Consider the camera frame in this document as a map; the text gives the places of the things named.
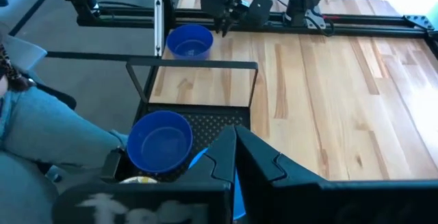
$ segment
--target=wooden tabletop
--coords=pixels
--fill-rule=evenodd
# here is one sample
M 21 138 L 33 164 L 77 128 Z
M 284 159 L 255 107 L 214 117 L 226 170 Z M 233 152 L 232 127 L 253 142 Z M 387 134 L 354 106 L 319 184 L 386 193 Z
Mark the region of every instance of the wooden tabletop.
M 398 15 L 380 0 L 322 0 L 320 7 Z M 284 10 L 274 1 L 272 11 Z M 168 50 L 163 58 L 171 58 Z M 423 40 L 229 32 L 214 34 L 210 60 L 259 63 L 252 131 L 322 177 L 438 177 L 438 61 Z M 151 102 L 246 105 L 250 77 L 160 68 Z

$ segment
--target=jeans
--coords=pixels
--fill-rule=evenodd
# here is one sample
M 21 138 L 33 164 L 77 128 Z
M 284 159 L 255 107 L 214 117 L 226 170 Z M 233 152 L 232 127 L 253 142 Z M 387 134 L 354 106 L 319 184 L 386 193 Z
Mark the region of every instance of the jeans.
M 0 224 L 51 223 L 55 186 L 34 161 L 99 174 L 127 137 L 106 132 L 33 87 L 7 92 L 0 118 Z

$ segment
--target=black tray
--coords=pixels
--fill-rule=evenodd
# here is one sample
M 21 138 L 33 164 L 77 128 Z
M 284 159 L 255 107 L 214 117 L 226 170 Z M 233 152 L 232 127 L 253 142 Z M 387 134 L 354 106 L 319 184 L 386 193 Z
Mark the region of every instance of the black tray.
M 149 103 L 149 95 L 145 93 L 151 92 L 154 79 L 146 83 L 145 88 L 149 91 L 143 91 L 133 71 L 135 66 L 151 66 L 151 67 L 193 67 L 193 68 L 219 68 L 219 69 L 248 69 L 254 70 L 254 80 L 250 90 L 250 98 L 248 106 L 233 107 L 233 106 L 216 106 L 216 105 L 181 105 L 181 104 L 165 104 L 165 103 Z M 176 169 L 167 173 L 145 173 L 137 169 L 129 160 L 127 155 L 122 150 L 113 151 L 108 155 L 107 161 L 102 173 L 102 179 L 107 182 L 118 182 L 128 177 L 133 176 L 148 176 L 156 179 L 159 182 L 173 182 L 180 175 L 187 171 L 192 159 L 204 148 L 207 148 L 222 131 L 226 125 L 243 125 L 250 129 L 250 105 L 253 100 L 255 80 L 258 74 L 258 65 L 256 62 L 237 62 L 237 61 L 184 61 L 184 60 L 158 60 L 151 58 L 132 59 L 127 62 L 128 74 L 131 77 L 138 94 L 140 95 L 143 105 L 138 110 L 136 121 L 151 112 L 158 110 L 169 110 L 177 112 L 184 116 L 192 127 L 193 145 L 188 158 L 185 162 Z
M 187 171 L 190 162 L 200 151 L 210 146 L 223 127 L 226 125 L 243 125 L 250 128 L 250 112 L 247 107 L 149 104 L 149 108 L 145 110 L 144 114 L 158 110 L 177 112 L 187 119 L 193 131 L 193 145 L 189 156 L 176 169 L 160 174 L 145 173 L 137 169 L 127 156 L 123 156 L 122 162 L 118 164 L 120 168 L 116 169 L 115 178 L 117 181 L 133 176 L 147 176 L 159 182 L 173 182 Z

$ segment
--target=blue object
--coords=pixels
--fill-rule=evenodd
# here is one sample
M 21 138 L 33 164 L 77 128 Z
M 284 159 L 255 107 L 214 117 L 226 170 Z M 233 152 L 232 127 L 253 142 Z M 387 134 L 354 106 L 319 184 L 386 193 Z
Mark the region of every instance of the blue object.
M 206 60 L 209 57 L 213 36 L 200 25 L 183 25 L 167 37 L 166 46 L 177 60 Z
M 184 117 L 171 111 L 143 116 L 128 137 L 129 159 L 149 173 L 165 173 L 179 166 L 192 148 L 192 128 Z
M 203 149 L 199 152 L 193 160 L 190 162 L 189 168 L 196 164 L 196 162 L 207 152 L 208 148 Z M 242 196 L 242 191 L 240 190 L 239 175 L 237 174 L 237 169 L 235 171 L 235 182 L 234 182 L 234 210 L 233 210 L 233 220 L 237 220 L 246 214 L 244 198 Z

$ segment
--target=leopard print fabric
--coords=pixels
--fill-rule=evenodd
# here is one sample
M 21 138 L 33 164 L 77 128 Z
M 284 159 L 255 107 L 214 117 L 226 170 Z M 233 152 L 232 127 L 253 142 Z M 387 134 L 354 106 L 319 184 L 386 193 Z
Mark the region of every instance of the leopard print fabric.
M 8 80 L 16 80 L 21 78 L 21 74 L 11 64 L 9 55 L 6 52 L 3 43 L 0 43 L 0 69 L 4 71 Z

